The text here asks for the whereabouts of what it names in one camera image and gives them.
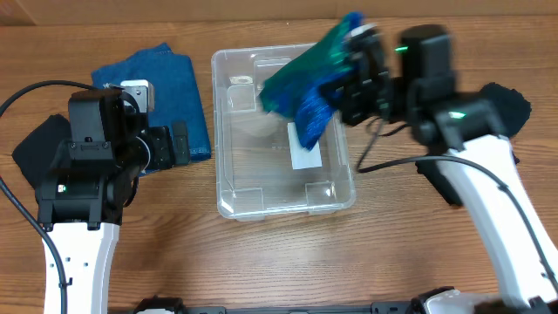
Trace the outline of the blue green sequin cloth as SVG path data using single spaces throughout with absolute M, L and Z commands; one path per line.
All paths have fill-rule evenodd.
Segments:
M 265 80 L 259 94 L 262 109 L 295 123 L 300 145 L 311 150 L 324 133 L 336 108 L 327 100 L 337 92 L 321 94 L 322 85 L 347 79 L 357 67 L 349 61 L 345 38 L 361 26 L 364 15 L 351 12 L 319 42 Z

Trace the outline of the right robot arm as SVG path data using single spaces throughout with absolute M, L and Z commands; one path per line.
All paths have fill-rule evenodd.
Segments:
M 554 313 L 557 249 L 541 224 L 515 166 L 493 103 L 456 89 L 446 30 L 425 24 L 401 33 L 402 74 L 393 78 L 374 26 L 344 38 L 353 72 L 322 94 L 355 126 L 371 116 L 403 120 L 467 209 L 492 261 L 497 295 L 441 287 L 413 298 L 411 313 Z

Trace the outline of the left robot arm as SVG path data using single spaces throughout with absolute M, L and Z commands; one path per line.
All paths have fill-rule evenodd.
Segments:
M 143 80 L 69 99 L 71 139 L 36 190 L 38 220 L 57 249 L 45 253 L 44 312 L 108 311 L 123 210 L 141 175 L 175 162 L 168 128 L 149 125 L 153 109 L 153 87 Z

